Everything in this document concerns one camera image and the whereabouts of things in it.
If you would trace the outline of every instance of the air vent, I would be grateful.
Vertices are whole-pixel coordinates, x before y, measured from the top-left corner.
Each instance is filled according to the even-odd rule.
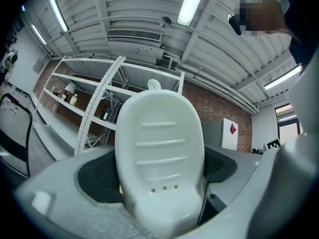
[[[156,42],[160,42],[161,36],[160,33],[135,29],[110,29],[106,32],[106,37],[139,38]]]

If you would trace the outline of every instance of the red diamond sign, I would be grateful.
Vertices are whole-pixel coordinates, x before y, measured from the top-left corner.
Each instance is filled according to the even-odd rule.
[[[231,134],[234,134],[235,131],[236,131],[236,128],[234,127],[234,124],[232,124],[230,127]]]

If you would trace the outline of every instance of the ceiling light fixture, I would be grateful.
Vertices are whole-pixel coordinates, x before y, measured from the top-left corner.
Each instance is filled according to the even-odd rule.
[[[283,119],[280,119],[279,121],[286,121],[286,120],[294,119],[296,117],[297,117],[297,115],[291,115],[291,116],[285,117]]]
[[[42,43],[45,45],[46,42],[44,41],[43,37],[40,35],[38,29],[36,29],[35,25],[31,25],[33,31],[37,34],[37,36],[39,37],[39,39],[42,41]]]
[[[199,3],[200,0],[184,0],[177,18],[177,23],[190,26]]]
[[[289,79],[290,77],[292,77],[293,75],[297,74],[300,71],[301,71],[301,65],[298,65],[295,68],[293,68],[292,70],[290,70],[287,73],[285,73],[284,75],[282,75],[279,78],[277,78],[276,80],[266,84],[265,85],[265,89],[268,90],[268,89],[270,89],[270,88],[282,83],[283,81]]]
[[[56,18],[57,18],[58,21],[59,21],[59,24],[60,24],[62,30],[63,30],[64,32],[66,32],[66,31],[69,30],[69,29],[68,29],[68,27],[67,27],[67,25],[66,25],[66,23],[65,23],[65,21],[64,21],[64,18],[63,18],[63,16],[62,16],[62,13],[61,13],[59,7],[58,7],[58,4],[57,4],[56,0],[49,0],[49,1],[50,1],[50,3],[51,3],[52,9],[53,9],[53,11],[54,11],[54,13],[55,13]]]

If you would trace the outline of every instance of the gray floor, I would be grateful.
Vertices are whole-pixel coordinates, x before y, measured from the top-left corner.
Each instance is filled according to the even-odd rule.
[[[34,114],[34,106],[31,103],[29,97],[25,97],[19,91],[15,91],[14,88],[9,86],[2,86],[1,92],[10,93],[26,108],[28,108],[32,114]],[[20,108],[16,109],[15,105],[8,99],[2,104],[0,110],[0,128],[14,141],[25,146],[26,131],[29,123],[29,116],[26,112]],[[34,121],[40,121],[40,118],[36,115]],[[2,158],[11,166],[21,172],[26,172],[25,163],[12,155],[1,155]],[[31,176],[42,171],[45,167],[54,162],[53,157],[49,154],[41,140],[39,139],[36,131],[32,128],[29,139],[29,167]]]

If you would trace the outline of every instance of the white shelving unit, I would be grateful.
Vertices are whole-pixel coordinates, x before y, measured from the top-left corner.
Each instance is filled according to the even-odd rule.
[[[73,76],[58,74],[55,72],[61,63],[66,63],[73,70]],[[100,82],[87,80],[81,78],[81,76],[98,78],[100,79]],[[59,79],[66,85],[70,82],[73,82],[78,89],[92,94],[92,98],[86,110],[84,111],[78,107],[70,105],[60,97],[47,90],[45,87],[51,77]],[[38,102],[36,109],[38,109],[38,112],[45,121],[49,121],[47,124],[50,126],[41,125],[34,122],[34,128],[37,130],[39,137],[51,154],[57,160],[60,160],[72,155],[88,154],[94,151],[103,152],[103,150],[109,150],[110,146],[108,145],[94,147],[93,144],[91,147],[91,144],[89,144],[91,148],[87,149],[85,147],[88,142],[93,142],[94,140],[97,140],[98,142],[98,140],[102,137],[97,137],[88,132],[92,122],[111,130],[116,130],[115,123],[105,121],[94,116],[97,105],[104,98],[105,94],[107,94],[107,96],[116,98],[121,103],[124,103],[131,96],[137,94],[137,92],[134,91],[112,86],[112,81],[123,84],[123,86],[125,86],[125,84],[128,82],[128,86],[138,89],[146,89],[148,80],[156,79],[161,83],[163,89],[169,89],[181,94],[184,73],[182,73],[179,77],[156,69],[125,63],[125,57],[122,56],[118,57],[115,61],[64,57],[54,69],[50,78],[45,84],[39,100],[43,92],[45,92],[51,98],[58,101],[61,105],[83,117],[81,126],[78,128],[77,126],[63,119],[61,116],[48,112],[44,107],[39,105]],[[54,138],[52,136],[52,132],[56,133],[59,138]]]

